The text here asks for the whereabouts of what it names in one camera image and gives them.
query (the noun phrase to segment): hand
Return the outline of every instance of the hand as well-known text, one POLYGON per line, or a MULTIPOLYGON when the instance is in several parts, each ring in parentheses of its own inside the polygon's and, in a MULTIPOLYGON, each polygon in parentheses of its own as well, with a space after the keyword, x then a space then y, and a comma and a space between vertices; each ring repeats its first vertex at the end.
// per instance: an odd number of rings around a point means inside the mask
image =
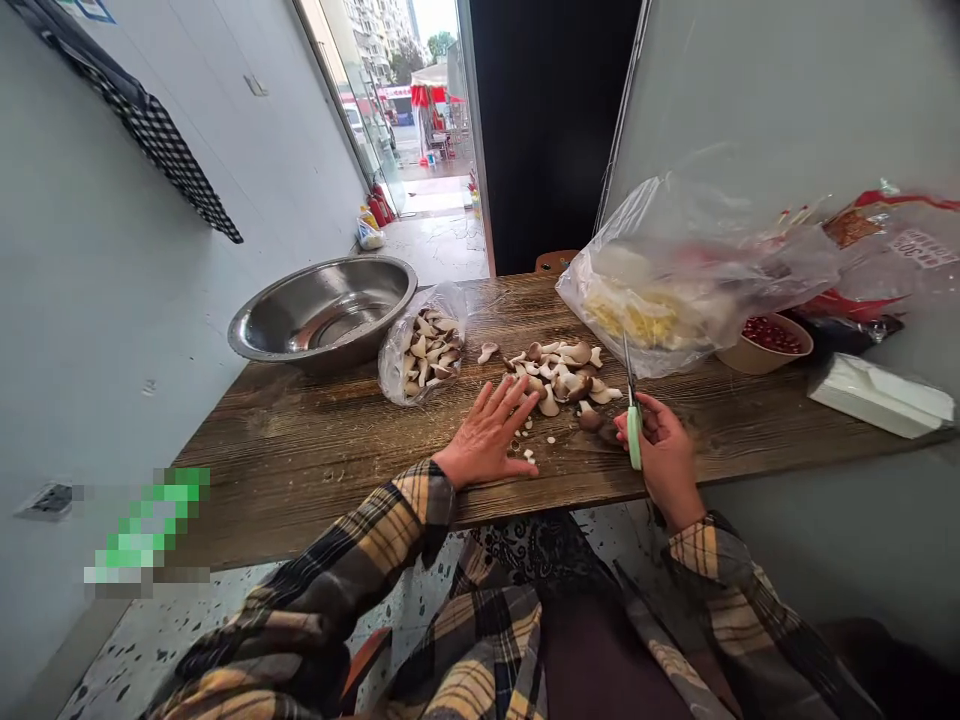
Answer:
MULTIPOLYGON (((637 393, 637 400, 643 415, 640 433, 643 481, 650 499, 663 513, 667 529, 677 533, 703 520, 707 514, 697 491, 693 442, 670 408, 643 393, 637 393)), ((618 416, 614 422, 620 431, 617 440, 629 452, 627 414, 618 416)))
POLYGON ((453 440, 433 456, 454 490, 515 475, 539 474, 536 465, 507 457, 514 432, 540 400, 537 393, 524 395, 526 388, 526 375, 520 380, 508 375, 496 392, 492 383, 484 385, 453 440))

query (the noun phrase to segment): plaid sleeve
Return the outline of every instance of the plaid sleeve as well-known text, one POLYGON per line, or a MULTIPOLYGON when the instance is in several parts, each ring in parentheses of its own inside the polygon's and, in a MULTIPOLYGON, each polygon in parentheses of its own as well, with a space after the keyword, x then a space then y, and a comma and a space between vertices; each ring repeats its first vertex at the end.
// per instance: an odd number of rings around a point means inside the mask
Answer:
POLYGON ((149 717, 339 715, 344 641, 418 555, 432 562, 453 510, 453 488, 431 460, 374 490, 255 588, 230 623, 194 643, 149 717))
POLYGON ((880 711, 816 631, 780 602, 763 570, 716 512, 670 539, 680 585, 747 717, 879 718, 880 711))

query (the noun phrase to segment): yellow plaid shirt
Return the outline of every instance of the yellow plaid shirt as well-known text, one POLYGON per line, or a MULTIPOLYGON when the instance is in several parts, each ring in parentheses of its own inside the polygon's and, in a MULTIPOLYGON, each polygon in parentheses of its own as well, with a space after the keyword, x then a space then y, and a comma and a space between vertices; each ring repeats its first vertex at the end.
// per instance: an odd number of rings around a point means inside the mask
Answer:
MULTIPOLYGON (((337 717, 350 663, 344 642, 357 619, 418 556, 430 566, 454 513, 454 491, 430 460, 378 488, 250 593, 230 623, 197 640, 145 716, 337 717)), ((677 534, 668 553, 746 717, 880 717, 820 637, 779 601, 722 517, 677 534)), ((642 600, 625 592, 624 602, 691 717, 732 717, 642 600)), ((468 539, 449 599, 375 714, 546 718, 540 617, 533 587, 512 585, 468 539)))

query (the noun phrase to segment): scissors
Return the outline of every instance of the scissors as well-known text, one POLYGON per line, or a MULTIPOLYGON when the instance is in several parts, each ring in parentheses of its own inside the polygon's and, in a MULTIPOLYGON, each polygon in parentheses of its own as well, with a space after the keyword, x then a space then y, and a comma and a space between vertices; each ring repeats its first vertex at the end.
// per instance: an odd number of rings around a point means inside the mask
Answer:
POLYGON ((637 387, 633 379, 633 365, 630 362, 630 345, 627 342, 627 330, 623 329, 623 357, 627 366, 627 389, 630 391, 630 407, 627 408, 627 442, 630 445, 630 465, 639 471, 640 462, 640 409, 637 407, 637 387))

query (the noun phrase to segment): pixelated blur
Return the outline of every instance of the pixelated blur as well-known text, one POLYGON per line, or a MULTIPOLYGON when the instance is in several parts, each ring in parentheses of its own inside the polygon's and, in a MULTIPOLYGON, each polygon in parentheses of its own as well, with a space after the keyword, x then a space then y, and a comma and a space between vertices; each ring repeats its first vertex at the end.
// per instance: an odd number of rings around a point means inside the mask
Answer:
MULTIPOLYGON (((210 494, 209 468, 165 468, 154 471, 154 481, 130 503, 129 516, 121 517, 117 532, 107 536, 106 548, 94 552, 94 565, 84 568, 84 583, 95 586, 97 597, 144 597, 165 567, 166 554, 185 535, 200 503, 210 494)), ((167 581, 196 581, 198 573, 167 568, 167 581)))

